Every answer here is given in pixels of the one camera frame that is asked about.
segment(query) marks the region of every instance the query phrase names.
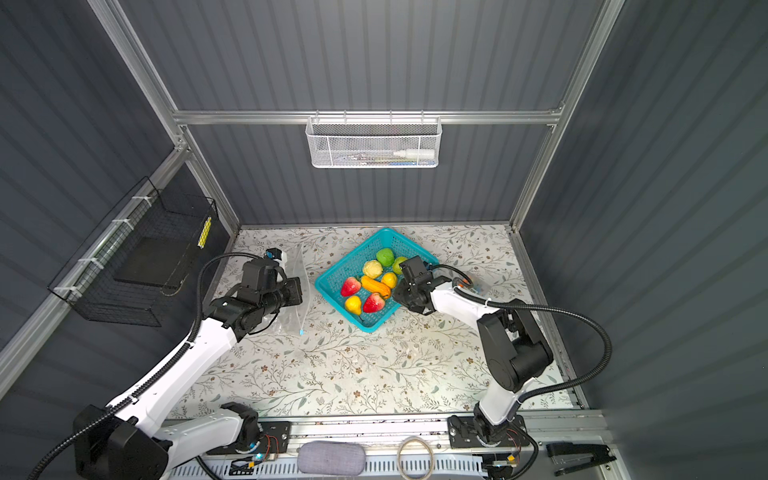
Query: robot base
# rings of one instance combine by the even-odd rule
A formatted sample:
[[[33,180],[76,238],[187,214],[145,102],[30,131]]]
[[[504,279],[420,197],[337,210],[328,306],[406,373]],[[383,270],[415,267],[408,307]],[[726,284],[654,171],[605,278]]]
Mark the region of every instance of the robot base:
[[[261,435],[269,435],[277,439],[277,447],[274,445],[270,447],[270,454],[272,453],[285,453],[288,451],[288,440],[290,439],[290,422],[259,422]],[[266,442],[261,442],[259,448],[254,450],[251,455],[257,453],[266,454]],[[208,450],[208,455],[241,455],[235,450],[234,445],[225,445],[223,447],[217,447],[215,449]]]
[[[520,431],[525,431],[525,420],[520,415],[517,415],[497,438],[493,438],[490,443],[483,443],[475,431],[474,417],[470,415],[452,415],[448,417],[448,432],[452,449],[477,449],[482,447],[509,447],[514,449],[516,446],[522,448],[530,445],[531,443]]]

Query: wire mesh basket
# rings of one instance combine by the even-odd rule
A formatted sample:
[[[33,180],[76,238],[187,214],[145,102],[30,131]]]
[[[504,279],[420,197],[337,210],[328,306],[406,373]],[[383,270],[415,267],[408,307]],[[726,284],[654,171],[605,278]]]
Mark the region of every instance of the wire mesh basket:
[[[76,275],[62,282],[65,266],[48,289],[88,320],[160,326],[174,297],[194,288],[191,270],[217,219],[210,198],[153,190],[113,220],[92,256],[71,259],[68,265],[79,264]]]
[[[318,168],[437,167],[442,125],[306,122],[312,165]]]

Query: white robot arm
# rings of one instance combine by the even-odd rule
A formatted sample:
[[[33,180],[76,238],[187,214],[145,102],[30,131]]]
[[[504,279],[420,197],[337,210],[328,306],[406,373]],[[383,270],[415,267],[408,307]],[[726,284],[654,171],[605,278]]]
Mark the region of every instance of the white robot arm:
[[[106,408],[89,406],[78,415],[74,426],[81,433],[76,435],[74,447],[80,476],[87,480],[156,480],[216,447],[232,445],[243,454],[259,447],[264,433],[258,414],[236,403],[162,427],[181,396],[223,353],[253,332],[266,315],[276,316],[281,308],[302,302],[300,279],[287,278],[283,270],[283,252],[270,249],[267,258],[246,255],[253,260],[243,265],[242,281],[211,303],[206,318],[196,322],[199,328],[193,339],[185,338]],[[104,419],[109,412],[114,414]]]
[[[475,407],[474,430],[483,443],[495,443],[517,412],[518,398],[553,360],[544,335],[529,311],[510,315],[469,292],[460,295],[448,277],[435,277],[419,257],[400,265],[403,281],[392,293],[395,301],[422,315],[447,313],[480,335],[492,380]]]

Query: black wire basket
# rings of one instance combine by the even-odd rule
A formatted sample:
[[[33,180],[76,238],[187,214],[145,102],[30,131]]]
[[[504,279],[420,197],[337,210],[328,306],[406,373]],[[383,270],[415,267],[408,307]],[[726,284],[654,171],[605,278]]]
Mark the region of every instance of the black wire basket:
[[[48,286],[85,319],[161,326],[174,297],[194,288],[191,270],[218,221],[215,201],[159,190],[138,200],[92,255],[73,257]],[[65,273],[70,265],[75,273]]]

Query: plastic strawberry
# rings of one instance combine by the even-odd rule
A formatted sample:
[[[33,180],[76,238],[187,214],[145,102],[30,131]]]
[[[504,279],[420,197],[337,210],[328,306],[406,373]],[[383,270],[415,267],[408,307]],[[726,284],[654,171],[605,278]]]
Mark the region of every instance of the plastic strawberry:
[[[341,286],[341,296],[354,295],[355,293],[358,293],[361,288],[362,285],[360,282],[354,276],[351,276],[344,280],[344,284]]]
[[[365,313],[376,313],[382,308],[384,308],[384,299],[378,293],[372,293],[362,305],[362,311]]]

